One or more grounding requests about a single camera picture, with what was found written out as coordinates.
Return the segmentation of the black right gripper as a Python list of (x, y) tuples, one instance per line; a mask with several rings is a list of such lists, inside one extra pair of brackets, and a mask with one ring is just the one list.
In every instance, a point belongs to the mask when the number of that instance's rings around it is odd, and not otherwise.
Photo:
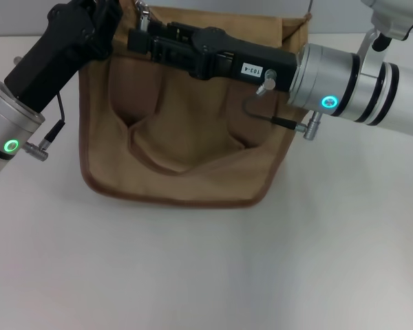
[[(200, 29), (179, 22), (152, 21), (148, 32), (130, 29), (128, 50), (147, 55), (150, 61), (189, 72), (194, 78), (230, 78), (253, 85), (265, 73), (276, 73), (275, 89), (288, 91), (297, 70), (294, 53), (249, 43), (216, 27)], [(193, 48), (198, 53), (193, 71)]]

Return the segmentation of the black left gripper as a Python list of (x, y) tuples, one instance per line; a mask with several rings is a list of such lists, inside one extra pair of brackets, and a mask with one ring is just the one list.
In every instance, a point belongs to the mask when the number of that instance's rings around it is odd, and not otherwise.
[(42, 37), (6, 76), (11, 94), (40, 113), (86, 63), (106, 59), (123, 13), (119, 0), (59, 3)]

